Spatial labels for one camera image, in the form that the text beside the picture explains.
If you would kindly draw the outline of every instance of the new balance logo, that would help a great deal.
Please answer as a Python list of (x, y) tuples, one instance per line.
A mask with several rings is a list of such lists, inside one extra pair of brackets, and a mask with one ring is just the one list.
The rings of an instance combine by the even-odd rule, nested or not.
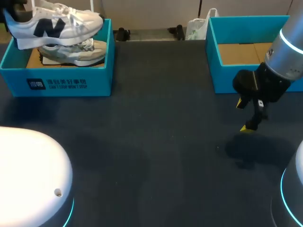
[(48, 37), (59, 38), (64, 27), (65, 22), (61, 18), (58, 20), (55, 28), (51, 19), (40, 19), (35, 28), (34, 35), (43, 37), (44, 32), (46, 32)]

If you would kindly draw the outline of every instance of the wall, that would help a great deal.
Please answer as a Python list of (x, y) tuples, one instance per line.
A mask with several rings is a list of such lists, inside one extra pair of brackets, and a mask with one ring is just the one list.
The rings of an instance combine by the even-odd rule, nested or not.
[[(89, 0), (49, 1), (90, 9)], [(285, 15), (290, 3), (291, 0), (203, 0), (201, 17), (210, 8), (217, 8), (221, 16)], [(113, 20), (114, 29), (154, 29), (186, 26), (197, 17), (199, 0), (94, 0), (94, 7)]]

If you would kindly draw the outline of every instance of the shoebox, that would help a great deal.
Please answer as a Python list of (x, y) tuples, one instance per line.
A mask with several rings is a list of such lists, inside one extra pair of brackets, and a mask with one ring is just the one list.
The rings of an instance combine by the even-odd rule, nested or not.
[[(215, 93), (235, 93), (239, 70), (256, 70), (289, 16), (212, 17), (205, 50)], [(288, 91), (303, 91), (303, 79)]]
[(110, 96), (115, 40), (110, 19), (95, 40), (107, 43), (104, 64), (95, 67), (44, 66), (37, 49), (19, 50), (12, 39), (0, 64), (0, 74), (13, 96)]

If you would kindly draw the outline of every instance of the box logo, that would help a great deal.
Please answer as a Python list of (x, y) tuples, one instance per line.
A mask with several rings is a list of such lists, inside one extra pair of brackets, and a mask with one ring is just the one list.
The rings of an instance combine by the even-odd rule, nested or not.
[(42, 79), (27, 79), (27, 83), (31, 90), (45, 90), (45, 85)]

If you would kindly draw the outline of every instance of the shoe sole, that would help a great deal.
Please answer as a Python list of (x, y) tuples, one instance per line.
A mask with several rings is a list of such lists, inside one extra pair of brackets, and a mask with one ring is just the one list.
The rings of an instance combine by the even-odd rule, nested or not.
[(16, 39), (16, 40), (17, 40), (19, 50), (32, 49), (32, 48), (49, 45), (49, 44), (71, 46), (71, 45), (79, 44), (79, 43), (93, 37), (95, 34), (98, 33), (98, 31), (100, 29), (101, 29), (101, 27), (90, 33), (82, 35), (80, 37), (69, 38), (69, 39), (60, 39), (60, 38), (52, 38), (52, 37), (37, 37), (37, 38)]
[(105, 60), (105, 55), (101, 56), (100, 58), (94, 59), (92, 61), (76, 61), (76, 60), (70, 61), (69, 59), (51, 60), (49, 58), (43, 57), (40, 54), (40, 61), (43, 65), (75, 65), (78, 67), (91, 67), (104, 63), (104, 60)]

